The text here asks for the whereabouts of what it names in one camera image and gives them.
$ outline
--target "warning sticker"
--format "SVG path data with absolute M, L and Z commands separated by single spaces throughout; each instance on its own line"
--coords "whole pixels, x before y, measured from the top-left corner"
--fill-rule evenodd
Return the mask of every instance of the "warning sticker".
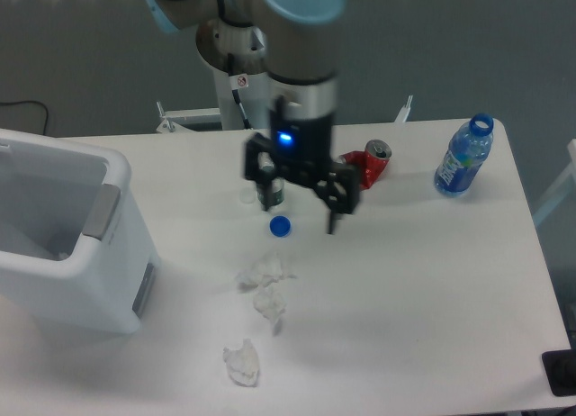
M 230 77 L 230 87 L 232 90 L 248 87 L 248 74 L 238 74 Z

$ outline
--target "bin handle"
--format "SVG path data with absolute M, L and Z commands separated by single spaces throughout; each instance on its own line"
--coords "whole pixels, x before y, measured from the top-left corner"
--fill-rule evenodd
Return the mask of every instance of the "bin handle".
M 110 226 L 119 201 L 120 188 L 116 185 L 103 184 L 94 200 L 92 209 L 90 209 L 82 234 L 102 240 Z

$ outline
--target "crumpled tissue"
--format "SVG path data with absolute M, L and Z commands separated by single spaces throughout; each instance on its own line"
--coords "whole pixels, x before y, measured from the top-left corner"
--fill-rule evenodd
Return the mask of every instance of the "crumpled tissue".
M 242 270 L 236 275 L 240 286 L 253 288 L 266 287 L 281 279 L 291 276 L 286 270 L 277 252 L 269 252 L 260 258 L 251 268 Z
M 224 362 L 228 375 L 242 386 L 256 386 L 260 361 L 250 339 L 244 339 L 240 350 L 224 349 Z
M 272 285 L 261 287 L 254 296 L 253 304 L 256 311 L 270 320 L 272 327 L 280 320 L 280 316 L 286 308 L 284 298 Z

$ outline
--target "water bottle label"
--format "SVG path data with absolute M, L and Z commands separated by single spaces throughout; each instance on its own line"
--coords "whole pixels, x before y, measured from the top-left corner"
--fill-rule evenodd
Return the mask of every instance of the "water bottle label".
M 452 150 L 448 150 L 436 172 L 436 180 L 447 191 L 455 193 L 464 191 L 470 186 L 482 165 L 472 166 L 472 162 L 470 157 L 466 155 L 456 157 Z

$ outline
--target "plastic water bottle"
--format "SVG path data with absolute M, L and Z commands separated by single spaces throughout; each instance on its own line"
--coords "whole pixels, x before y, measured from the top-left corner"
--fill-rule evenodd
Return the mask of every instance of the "plastic water bottle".
M 492 146 L 494 121 L 488 114 L 476 114 L 454 134 L 444 160 L 434 176 L 436 189 L 456 197 L 470 187 Z
M 263 153 L 258 157 L 258 164 L 260 168 L 264 171 L 274 171 L 274 162 L 270 159 L 267 153 Z M 264 191 L 259 187 L 256 188 L 257 197 L 261 204 L 264 204 Z M 284 201 L 284 179 L 277 177 L 272 181 L 272 204 L 271 206 L 277 206 Z

